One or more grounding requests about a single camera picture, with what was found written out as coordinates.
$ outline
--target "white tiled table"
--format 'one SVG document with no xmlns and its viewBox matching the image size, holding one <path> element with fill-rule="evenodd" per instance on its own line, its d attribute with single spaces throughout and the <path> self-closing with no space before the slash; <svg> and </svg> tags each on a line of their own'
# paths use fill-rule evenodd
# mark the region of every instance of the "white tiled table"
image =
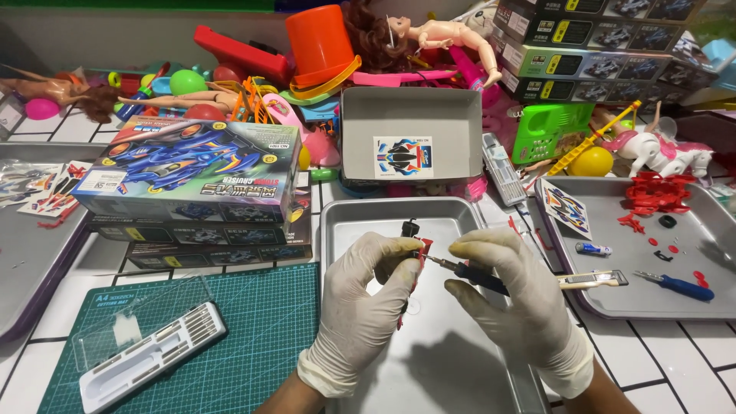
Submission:
<svg viewBox="0 0 736 414">
<path fill-rule="evenodd" d="M 26 120 L 10 140 L 110 142 L 117 124 L 117 119 L 112 124 L 94 124 L 79 110 L 71 109 L 46 121 Z M 315 185 L 313 197 L 313 241 L 317 249 L 321 208 L 333 200 L 349 197 L 335 183 Z M 527 243 L 552 271 L 559 272 L 562 268 L 555 255 L 542 248 L 534 234 L 536 228 L 541 228 L 540 236 L 550 244 L 536 208 L 530 204 L 533 202 L 501 208 L 486 196 L 477 207 L 488 227 L 505 226 L 510 216 L 519 231 L 530 231 L 525 236 Z M 36 412 L 89 289 L 165 280 L 188 272 L 176 270 L 118 278 L 95 276 L 136 270 L 124 259 L 126 246 L 93 234 L 32 333 L 14 343 L 0 345 L 0 413 Z M 233 272 L 273 265 L 226 266 L 202 271 L 205 274 Z M 642 413 L 736 414 L 736 323 L 604 320 L 580 309 L 572 298 L 568 299 L 570 318 L 591 339 L 596 358 Z M 548 398 L 555 414 L 565 413 L 560 398 L 550 390 Z"/>
</svg>

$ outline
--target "doll hair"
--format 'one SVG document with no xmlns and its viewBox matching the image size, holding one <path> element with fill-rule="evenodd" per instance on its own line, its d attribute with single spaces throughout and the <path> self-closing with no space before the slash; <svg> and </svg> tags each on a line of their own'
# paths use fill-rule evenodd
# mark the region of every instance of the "doll hair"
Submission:
<svg viewBox="0 0 736 414">
<path fill-rule="evenodd" d="M 89 99 L 82 99 L 77 103 L 86 114 L 87 117 L 100 124 L 109 124 L 112 122 L 110 114 L 115 111 L 115 104 L 118 97 L 121 96 L 120 88 L 109 85 L 100 85 L 89 88 L 84 96 Z"/>
<path fill-rule="evenodd" d="M 371 0 L 343 1 L 342 18 L 353 51 L 363 60 L 361 70 L 371 74 L 408 71 L 406 40 L 391 33 L 389 22 L 368 9 Z M 395 47 L 392 48 L 392 36 Z"/>
</svg>

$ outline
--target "blue battery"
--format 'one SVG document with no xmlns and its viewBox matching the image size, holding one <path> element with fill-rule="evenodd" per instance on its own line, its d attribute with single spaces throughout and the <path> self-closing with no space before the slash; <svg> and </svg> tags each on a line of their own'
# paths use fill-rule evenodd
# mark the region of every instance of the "blue battery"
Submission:
<svg viewBox="0 0 736 414">
<path fill-rule="evenodd" d="M 608 246 L 599 246 L 590 243 L 578 243 L 575 245 L 575 250 L 578 253 L 595 254 L 596 256 L 608 256 L 613 253 L 613 250 Z"/>
</svg>

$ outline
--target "white latex glove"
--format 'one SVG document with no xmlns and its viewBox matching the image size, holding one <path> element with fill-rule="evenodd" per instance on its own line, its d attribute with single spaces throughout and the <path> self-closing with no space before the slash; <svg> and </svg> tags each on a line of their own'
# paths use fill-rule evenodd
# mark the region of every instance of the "white latex glove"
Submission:
<svg viewBox="0 0 736 414">
<path fill-rule="evenodd" d="M 297 373 L 304 383 L 328 398 L 353 394 L 360 372 L 396 330 L 401 308 L 420 273 L 419 260 L 406 257 L 422 246 L 417 239 L 370 232 L 330 266 L 317 338 L 299 354 Z M 383 287 L 371 296 L 366 285 L 374 271 Z"/>
<path fill-rule="evenodd" d="M 572 399 L 585 391 L 593 375 L 592 345 L 570 322 L 556 277 L 534 258 L 521 237 L 510 228 L 476 230 L 457 239 L 449 251 L 495 267 L 509 290 L 512 305 L 503 311 L 469 284 L 445 281 L 445 289 L 488 338 L 525 357 L 560 396 Z"/>
</svg>

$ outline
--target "stainless steel tray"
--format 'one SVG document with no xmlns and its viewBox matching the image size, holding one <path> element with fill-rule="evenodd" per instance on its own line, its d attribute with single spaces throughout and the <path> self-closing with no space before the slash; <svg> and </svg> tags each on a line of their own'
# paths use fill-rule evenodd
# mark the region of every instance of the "stainless steel tray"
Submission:
<svg viewBox="0 0 736 414">
<path fill-rule="evenodd" d="M 336 201 L 320 217 L 322 297 L 325 271 L 361 235 L 374 231 L 399 236 L 401 224 L 416 217 L 418 236 L 432 239 L 430 253 L 452 259 L 447 247 L 481 228 L 471 205 L 455 197 Z M 366 369 L 355 395 L 330 402 L 328 414 L 345 413 L 546 413 L 548 403 L 536 373 L 506 358 L 443 286 L 455 276 L 427 266 L 411 297 L 419 312 L 404 315 L 386 350 Z M 375 294 L 381 286 L 371 281 Z M 481 289 L 494 305 L 507 298 Z"/>
<path fill-rule="evenodd" d="M 537 207 L 542 212 L 545 227 L 565 271 L 580 273 L 591 269 L 619 269 L 630 283 L 625 287 L 574 291 L 585 309 L 611 319 L 736 319 L 736 264 L 728 259 L 736 259 L 736 220 L 705 189 L 697 185 L 687 186 L 691 196 L 684 204 L 691 210 L 686 214 L 671 214 L 677 220 L 672 229 L 657 221 L 663 213 L 636 217 L 645 227 L 645 235 L 634 233 L 631 227 L 620 225 L 616 220 L 629 213 L 621 206 L 621 201 L 631 186 L 630 179 L 545 179 L 585 204 L 592 243 L 613 249 L 608 258 L 578 254 L 575 244 L 583 242 L 582 237 L 545 214 L 543 200 L 537 197 Z M 541 182 L 538 180 L 535 184 L 537 194 L 542 194 Z M 650 237 L 659 243 L 656 247 L 649 244 Z M 671 253 L 669 245 L 676 246 L 680 252 Z M 664 262 L 658 259 L 654 255 L 657 250 L 674 260 Z M 705 275 L 715 298 L 709 303 L 688 298 L 634 276 L 634 270 L 664 273 L 692 283 L 697 283 L 693 271 L 699 270 Z"/>
<path fill-rule="evenodd" d="M 2 143 L 0 158 L 93 161 L 104 149 L 104 144 Z M 91 217 L 79 206 L 62 225 L 45 229 L 36 223 L 56 220 L 18 213 L 19 206 L 0 208 L 0 343 L 20 337 L 40 317 L 84 245 L 84 224 Z"/>
</svg>

